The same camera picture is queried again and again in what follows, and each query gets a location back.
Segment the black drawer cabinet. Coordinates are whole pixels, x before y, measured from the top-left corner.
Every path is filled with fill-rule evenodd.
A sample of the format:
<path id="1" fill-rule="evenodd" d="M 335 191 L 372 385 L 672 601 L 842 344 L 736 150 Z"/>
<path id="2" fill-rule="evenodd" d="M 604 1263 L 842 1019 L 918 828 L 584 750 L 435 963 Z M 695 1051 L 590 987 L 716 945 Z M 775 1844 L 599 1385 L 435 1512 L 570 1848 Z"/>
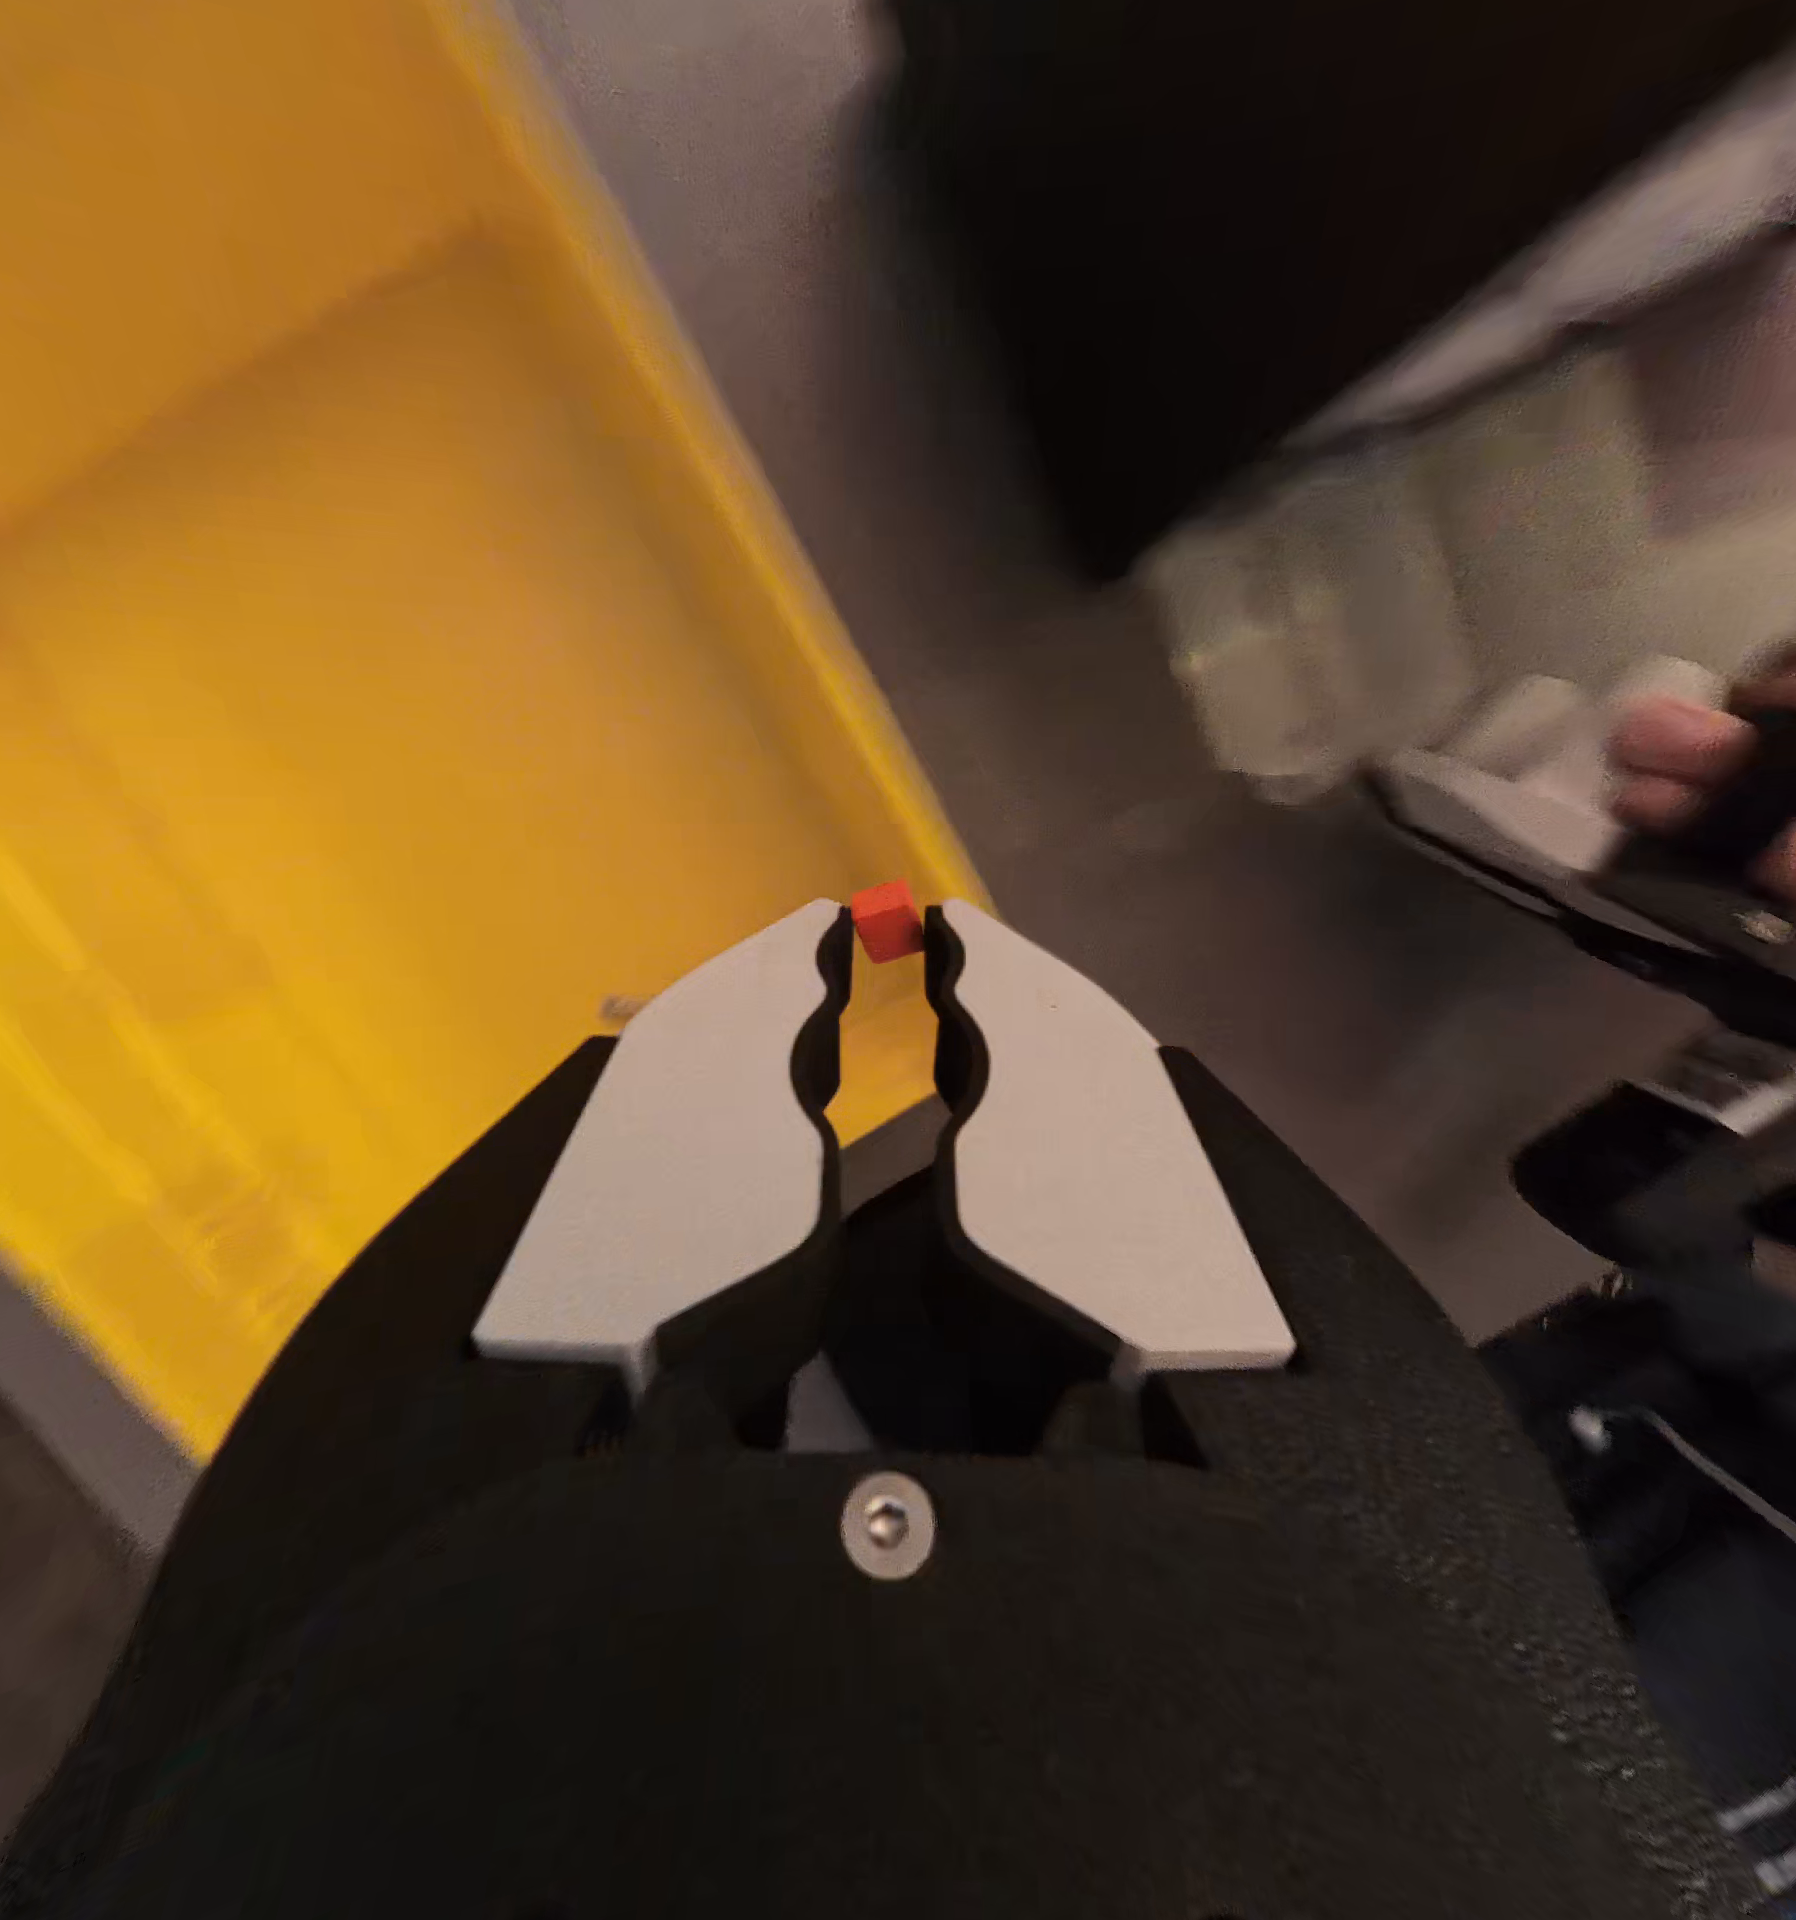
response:
<path id="1" fill-rule="evenodd" d="M 877 12 L 893 141 L 1092 582 L 1796 48 L 1796 1 Z"/>

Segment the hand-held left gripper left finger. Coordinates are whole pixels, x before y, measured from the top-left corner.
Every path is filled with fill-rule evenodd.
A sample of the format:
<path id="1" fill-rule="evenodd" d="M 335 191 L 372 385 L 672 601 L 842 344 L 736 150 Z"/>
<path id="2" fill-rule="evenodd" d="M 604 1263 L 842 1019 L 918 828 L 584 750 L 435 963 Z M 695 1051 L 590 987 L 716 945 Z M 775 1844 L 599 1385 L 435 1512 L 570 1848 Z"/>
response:
<path id="1" fill-rule="evenodd" d="M 840 1227 L 847 910 L 812 899 L 636 1012 L 473 1325 L 485 1359 L 771 1388 L 814 1350 Z"/>

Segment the yellow plastic bin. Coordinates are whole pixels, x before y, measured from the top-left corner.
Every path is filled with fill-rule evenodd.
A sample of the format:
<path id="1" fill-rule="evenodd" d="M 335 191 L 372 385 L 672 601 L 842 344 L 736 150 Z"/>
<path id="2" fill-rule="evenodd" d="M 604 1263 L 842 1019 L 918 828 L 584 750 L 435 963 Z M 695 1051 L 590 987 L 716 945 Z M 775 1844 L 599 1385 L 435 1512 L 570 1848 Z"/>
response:
<path id="1" fill-rule="evenodd" d="M 900 878 L 987 903 L 509 3 L 0 1 L 0 1261 L 145 1417 Z"/>

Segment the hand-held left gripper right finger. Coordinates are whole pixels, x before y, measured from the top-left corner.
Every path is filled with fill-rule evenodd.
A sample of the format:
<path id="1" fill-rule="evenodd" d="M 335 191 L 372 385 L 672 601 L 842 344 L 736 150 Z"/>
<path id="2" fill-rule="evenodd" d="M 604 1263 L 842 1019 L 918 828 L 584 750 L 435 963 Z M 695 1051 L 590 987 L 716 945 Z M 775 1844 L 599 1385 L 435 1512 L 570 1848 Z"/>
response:
<path id="1" fill-rule="evenodd" d="M 1155 1035 L 969 899 L 925 937 L 952 1252 L 1118 1382 L 1286 1366 L 1292 1328 Z"/>

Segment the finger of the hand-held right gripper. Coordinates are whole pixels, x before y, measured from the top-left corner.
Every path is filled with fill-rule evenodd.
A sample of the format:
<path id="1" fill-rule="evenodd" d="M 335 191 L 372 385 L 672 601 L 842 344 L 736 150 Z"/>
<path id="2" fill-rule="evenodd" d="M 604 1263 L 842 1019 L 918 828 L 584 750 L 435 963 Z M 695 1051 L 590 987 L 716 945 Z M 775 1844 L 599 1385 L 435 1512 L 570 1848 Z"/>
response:
<path id="1" fill-rule="evenodd" d="M 1605 690 L 1527 675 L 1443 745 L 1377 762 L 1372 800 L 1422 851 L 1572 939 L 1737 939 L 1740 901 L 1656 868 L 1616 893 L 1603 878 L 1626 837 L 1610 733 L 1655 698 L 1717 709 L 1725 685 L 1711 667 L 1636 667 Z"/>

